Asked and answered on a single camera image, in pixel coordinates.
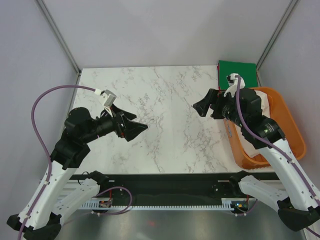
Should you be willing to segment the white coca-cola t-shirt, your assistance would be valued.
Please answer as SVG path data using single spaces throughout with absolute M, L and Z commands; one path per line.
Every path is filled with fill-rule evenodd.
M 255 93 L 261 98 L 261 110 L 262 110 L 262 115 L 266 117 L 270 117 L 270 105 L 268 101 L 268 95 L 260 90 L 255 90 Z M 241 128 L 239 126 L 235 126 L 240 144 L 246 153 L 246 155 L 249 158 L 254 158 L 255 156 L 259 155 L 259 151 L 254 148 L 254 146 L 248 142 L 245 137 L 242 135 Z

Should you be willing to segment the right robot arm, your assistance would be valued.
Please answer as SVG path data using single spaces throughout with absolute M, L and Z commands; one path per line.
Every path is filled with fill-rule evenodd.
M 319 189 L 299 165 L 277 122 L 262 114 L 262 100 L 255 90 L 243 88 L 231 95 L 211 88 L 192 107 L 200 117 L 212 109 L 213 119 L 227 119 L 240 127 L 244 138 L 267 160 L 284 186 L 284 190 L 278 190 L 241 171 L 229 184 L 233 196 L 245 194 L 263 202 L 295 232 L 320 219 Z

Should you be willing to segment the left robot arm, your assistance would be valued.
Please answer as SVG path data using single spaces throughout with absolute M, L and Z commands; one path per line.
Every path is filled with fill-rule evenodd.
M 58 197 L 70 177 L 89 154 L 88 144 L 109 133 L 131 141 L 148 126 L 135 121 L 135 114 L 111 106 L 114 116 L 103 110 L 92 118 L 85 107 L 74 108 L 65 120 L 65 129 L 49 157 L 49 166 L 27 206 L 19 214 L 11 215 L 7 225 L 18 231 L 18 239 L 53 240 L 68 218 L 92 197 L 104 197 L 110 191 L 107 177 L 93 171 L 68 196 Z

